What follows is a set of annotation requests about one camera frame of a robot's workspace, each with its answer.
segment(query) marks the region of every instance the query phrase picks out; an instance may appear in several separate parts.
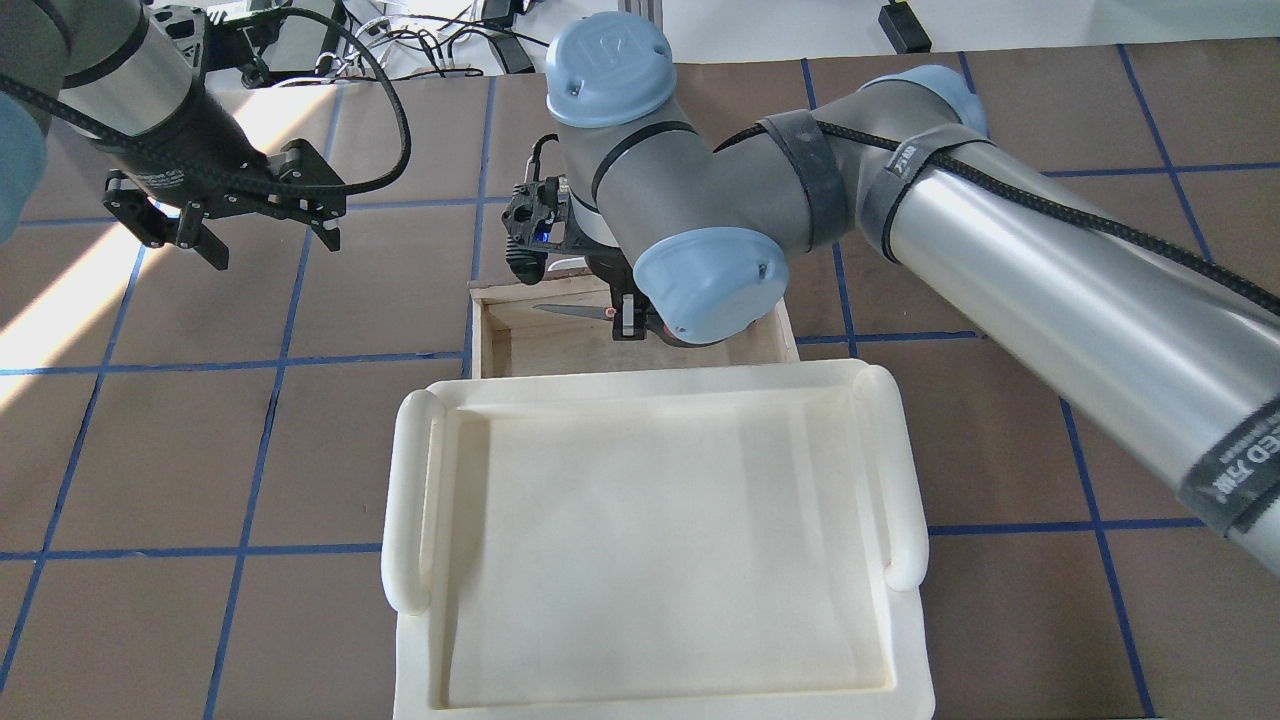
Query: blue tape line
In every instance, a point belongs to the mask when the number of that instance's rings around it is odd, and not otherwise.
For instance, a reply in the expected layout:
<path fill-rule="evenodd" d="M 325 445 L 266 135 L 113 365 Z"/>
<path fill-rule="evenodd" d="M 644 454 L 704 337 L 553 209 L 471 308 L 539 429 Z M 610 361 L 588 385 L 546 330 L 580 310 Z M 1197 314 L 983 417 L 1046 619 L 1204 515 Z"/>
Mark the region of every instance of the blue tape line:
<path fill-rule="evenodd" d="M 831 246 L 831 261 L 836 266 L 836 291 L 840 293 L 840 314 L 845 320 L 845 337 L 849 338 L 849 356 L 858 357 L 858 333 L 854 329 L 854 311 L 849 307 L 849 286 L 845 284 L 845 259 L 840 254 L 840 243 Z"/>
<path fill-rule="evenodd" d="M 1171 528 L 1203 528 L 1204 523 L 1199 518 L 1139 518 L 1135 520 L 1103 520 L 1102 527 L 1108 530 L 1164 530 Z"/>
<path fill-rule="evenodd" d="M 1251 170 L 1280 170 L 1280 163 L 1224 163 L 1216 165 L 1171 165 L 1169 168 L 1098 168 L 1092 170 L 1048 170 L 1050 178 L 1096 178 L 1114 176 L 1164 176 L 1169 172 L 1188 173 L 1243 173 Z"/>
<path fill-rule="evenodd" d="M 347 365 L 358 363 L 402 363 L 412 360 L 458 360 L 461 351 L 451 352 L 385 352 L 374 355 L 312 355 L 289 357 L 284 361 L 294 365 Z M 159 365 L 106 365 L 76 368 L 10 368 L 0 369 L 0 377 L 17 375 L 88 375 L 93 373 L 138 374 L 138 373 L 219 373 L 234 370 L 262 370 L 275 368 L 279 360 L 244 360 L 241 363 L 174 363 Z"/>
<path fill-rule="evenodd" d="M 1174 161 L 1169 156 L 1169 149 L 1165 147 L 1165 140 L 1160 136 L 1160 128 L 1156 127 L 1156 117 L 1151 114 L 1151 106 L 1147 105 L 1147 96 L 1142 92 L 1142 85 L 1138 82 L 1138 74 L 1133 70 L 1133 63 L 1129 60 L 1129 51 L 1125 50 L 1124 45 L 1116 45 L 1116 51 L 1120 54 L 1120 63 L 1124 64 L 1125 74 L 1129 76 L 1129 85 L 1133 87 L 1133 94 L 1138 99 L 1138 106 L 1142 108 L 1142 117 L 1146 118 L 1147 128 L 1151 129 L 1151 137 L 1156 141 L 1156 150 L 1160 151 L 1160 159 L 1165 163 L 1165 172 L 1169 173 L 1169 179 L 1174 183 L 1174 192 L 1178 193 L 1178 202 L 1183 206 L 1183 214 L 1187 217 L 1187 222 L 1192 227 L 1192 234 L 1196 236 L 1196 243 L 1199 245 L 1201 255 L 1212 263 L 1213 252 L 1210 250 L 1208 242 L 1204 241 L 1204 233 L 1201 232 L 1199 222 L 1196 219 L 1196 213 L 1192 210 L 1192 204 L 1187 200 L 1187 192 L 1183 190 L 1183 183 L 1178 179 L 1178 173 L 1174 170 Z"/>
<path fill-rule="evenodd" d="M 104 368 L 111 363 L 111 354 L 115 352 L 115 343 L 120 338 L 120 329 L 124 327 L 124 314 L 129 310 L 129 304 L 133 301 L 133 288 L 137 287 L 138 277 L 142 273 L 143 254 L 145 249 L 140 245 L 133 256 L 133 269 L 129 270 L 129 282 L 124 286 L 124 295 L 120 297 L 120 306 L 115 313 L 111 334 L 108 337 L 106 348 L 102 351 Z M 45 571 L 45 556 L 49 553 L 50 547 L 52 547 L 54 534 L 58 532 L 58 523 L 63 516 L 63 507 L 67 506 L 67 497 L 72 489 L 72 479 L 76 477 L 81 454 L 84 451 L 84 438 L 88 437 L 88 427 L 93 420 L 93 410 L 97 407 L 97 398 L 102 393 L 102 380 L 105 378 L 106 373 L 100 369 L 97 377 L 93 379 L 93 391 L 90 392 L 88 404 L 84 406 L 84 416 L 81 419 L 79 430 L 76 433 L 76 442 L 72 445 L 70 457 L 67 460 L 67 471 L 63 473 L 63 482 L 58 487 L 58 500 L 54 501 L 52 514 L 49 518 L 49 524 L 45 527 L 45 538 L 40 546 L 40 556 L 31 570 L 27 592 L 22 597 L 22 607 L 19 607 L 18 619 L 13 624 L 13 634 L 9 635 L 9 647 L 5 650 L 4 662 L 0 664 L 0 693 L 4 692 L 5 684 L 9 682 L 9 671 L 13 670 L 13 659 L 18 653 L 18 643 L 22 641 L 22 632 L 27 626 L 31 605 L 36 600 L 36 588 L 40 585 L 40 578 Z"/>
<path fill-rule="evenodd" d="M 978 87 L 973 83 L 973 72 L 969 70 L 969 58 L 965 56 L 964 50 L 956 53 L 956 58 L 960 60 L 960 72 L 964 73 L 964 83 L 969 86 L 969 92 L 978 95 Z"/>
<path fill-rule="evenodd" d="M 1047 178 L 1106 178 L 1114 176 L 1164 176 L 1169 168 L 1107 168 L 1100 170 L 1048 170 Z"/>
<path fill-rule="evenodd" d="M 815 334 L 809 337 L 797 337 L 796 345 L 845 345 L 849 342 L 849 336 L 844 334 Z"/>
<path fill-rule="evenodd" d="M 338 117 L 342 111 L 342 100 L 346 96 L 344 88 L 339 88 L 334 95 L 333 111 L 329 117 L 329 137 L 325 138 L 323 155 L 328 160 L 333 155 L 333 145 L 338 137 Z M 293 343 L 293 325 L 298 315 L 298 304 L 302 299 L 302 282 L 307 272 L 307 259 L 311 256 L 312 233 L 307 229 L 302 238 L 302 254 L 298 258 L 298 272 L 293 278 L 293 292 L 289 296 L 289 311 L 284 319 L 284 333 L 280 338 L 280 354 L 275 363 L 275 383 L 271 387 L 271 398 L 266 404 L 266 416 L 262 419 L 262 437 L 259 441 L 257 460 L 253 465 L 253 482 L 250 484 L 248 501 L 244 506 L 244 523 L 241 525 L 239 550 L 236 556 L 236 568 L 232 570 L 232 583 L 227 592 L 227 610 L 223 612 L 223 628 L 218 634 L 218 650 L 214 653 L 214 669 L 209 676 L 209 694 L 205 698 L 205 720 L 212 720 L 214 708 L 218 705 L 218 689 L 221 685 L 223 666 L 227 661 L 227 644 L 230 641 L 232 624 L 236 621 L 236 605 L 239 600 L 241 580 L 244 577 L 244 552 L 253 532 L 253 518 L 257 514 L 257 498 L 262 489 L 262 471 L 266 468 L 266 455 L 271 446 L 271 430 L 275 427 L 275 413 L 279 409 L 280 391 L 284 388 L 284 374 L 288 369 L 289 347 Z"/>
<path fill-rule="evenodd" d="M 1102 557 L 1102 570 L 1107 575 L 1107 587 L 1111 589 L 1111 602 L 1115 606 L 1116 621 L 1120 625 L 1120 635 L 1124 639 L 1125 653 L 1129 656 L 1129 670 L 1133 673 L 1133 683 L 1138 691 L 1138 700 L 1142 702 L 1144 717 L 1156 715 L 1151 702 L 1151 692 L 1147 689 L 1147 676 L 1142 670 L 1142 660 L 1138 657 L 1138 643 L 1134 641 L 1133 629 L 1129 626 L 1129 612 L 1125 610 L 1124 594 L 1120 592 L 1120 578 L 1116 575 L 1115 562 L 1111 560 L 1111 546 L 1107 542 L 1106 527 L 1102 523 L 1102 514 L 1098 511 L 1098 501 L 1093 495 L 1093 480 L 1089 478 L 1089 468 L 1084 461 L 1084 448 L 1080 445 L 1080 434 L 1075 427 L 1075 415 L 1071 406 L 1065 400 L 1059 400 L 1062 409 L 1062 420 L 1066 424 L 1066 434 L 1071 441 L 1071 454 L 1075 456 L 1075 468 L 1080 474 L 1080 487 L 1084 491 L 1084 502 L 1089 506 L 1089 519 L 1093 525 L 1093 536 L 1098 542 L 1098 555 Z"/>
<path fill-rule="evenodd" d="M 0 377 L 17 375 L 92 375 L 101 372 L 100 365 L 79 365 L 73 368 L 5 368 Z"/>
<path fill-rule="evenodd" d="M 800 73 L 804 76 L 804 92 L 809 97 L 809 109 L 818 109 L 818 96 L 813 92 L 813 74 L 809 72 L 809 58 L 800 58 Z"/>
<path fill-rule="evenodd" d="M 489 199 L 484 197 L 485 184 L 489 182 L 489 142 L 493 138 L 493 101 L 497 94 L 498 82 L 495 78 L 489 78 L 489 91 L 485 99 L 484 108 L 484 141 L 480 143 L 480 179 L 476 187 L 476 218 L 475 227 L 472 228 L 474 234 L 471 237 L 471 279 L 476 279 L 480 275 L 480 256 L 484 249 L 484 209 L 485 205 L 490 204 Z M 462 377 L 471 377 L 471 341 L 472 329 L 471 325 L 475 322 L 475 310 L 472 307 L 471 299 L 467 299 L 467 325 L 463 329 L 462 336 Z"/>
<path fill-rule="evenodd" d="M 931 537 L 1007 536 L 1025 533 L 1088 533 L 1101 525 L 1106 530 L 1164 530 L 1203 528 L 1197 518 L 1135 518 L 1129 520 L 1075 520 L 1062 523 L 992 523 L 980 525 L 931 525 Z"/>
<path fill-rule="evenodd" d="M 348 365 L 357 363 L 406 363 L 413 360 L 458 360 L 462 352 L 389 352 L 381 355 L 342 355 L 289 357 L 285 365 Z"/>
<path fill-rule="evenodd" d="M 920 333 L 870 333 L 859 334 L 854 340 L 858 342 L 911 342 L 916 340 L 978 340 L 979 337 L 973 331 L 938 331 Z"/>
<path fill-rule="evenodd" d="M 110 365 L 104 368 L 113 373 L 210 373 L 223 370 L 261 370 L 274 368 L 275 360 L 246 360 L 243 363 L 175 363 L 172 365 Z"/>
<path fill-rule="evenodd" d="M 1174 165 L 1175 173 L 1239 173 L 1248 170 L 1280 170 L 1280 163 L 1228 163 L 1220 165 Z"/>
<path fill-rule="evenodd" d="M 929 537 L 1007 536 L 1021 533 L 1079 533 L 1093 529 L 1087 520 L 1065 523 L 995 523 L 987 525 L 931 525 Z"/>
<path fill-rule="evenodd" d="M 334 543 L 334 544 L 268 544 L 251 546 L 244 548 L 244 555 L 251 556 L 280 556 L 280 555 L 353 555 L 366 552 L 381 552 L 380 542 L 360 543 Z"/>
<path fill-rule="evenodd" d="M 380 542 L 328 543 L 328 544 L 257 544 L 248 547 L 127 547 L 108 550 L 51 550 L 49 552 L 0 552 L 0 562 L 31 562 L 45 560 L 122 560 L 128 557 L 236 557 L 279 556 L 279 555 L 349 555 L 360 552 L 381 552 Z"/>
<path fill-rule="evenodd" d="M 18 229 L 23 228 L 60 228 L 65 225 L 109 225 L 115 218 L 59 218 L 55 220 L 22 220 Z"/>

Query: robotic arm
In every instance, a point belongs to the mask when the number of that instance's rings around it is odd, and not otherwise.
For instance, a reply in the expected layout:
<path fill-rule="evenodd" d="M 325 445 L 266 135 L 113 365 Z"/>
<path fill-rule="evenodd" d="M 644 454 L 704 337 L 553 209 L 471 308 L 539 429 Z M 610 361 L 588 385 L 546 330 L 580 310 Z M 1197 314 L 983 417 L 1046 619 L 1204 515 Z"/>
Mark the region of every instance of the robotic arm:
<path fill-rule="evenodd" d="M 101 132 L 82 129 L 95 124 L 86 122 L 77 123 L 78 129 L 120 167 L 106 178 L 102 204 L 143 245 L 189 249 L 223 270 L 228 249 L 204 222 L 260 213 L 305 223 L 337 251 L 335 220 L 346 214 L 346 196 L 389 184 L 407 163 L 407 123 L 385 73 L 375 64 L 397 110 L 401 163 L 383 178 L 361 183 L 365 187 L 344 186 L 306 140 L 288 142 L 270 156 L 257 151 L 205 91 L 204 78 L 209 70 L 236 67 L 247 85 L 256 85 L 266 70 L 260 50 L 285 17 L 308 17 L 349 36 L 346 28 L 294 8 L 214 22 L 198 8 L 150 5 L 150 0 L 5 5 L 0 90 L 24 101 L 31 118 L 18 117 L 17 105 L 0 96 L 5 119 L 0 152 L 13 169 L 0 238 L 12 232 L 38 181 L 44 147 L 37 127 L 47 129 L 47 111 L 56 105 L 51 97 L 58 97 L 96 120 Z"/>
<path fill-rule="evenodd" d="M 516 188 L 521 279 L 540 277 L 527 252 L 590 247 L 616 299 L 703 345 L 782 297 L 788 255 L 858 227 L 1280 574 L 1280 300 L 1002 152 L 959 76 L 879 78 L 717 152 L 672 97 L 669 45 L 635 15 L 570 26 L 547 81 L 567 183 Z"/>

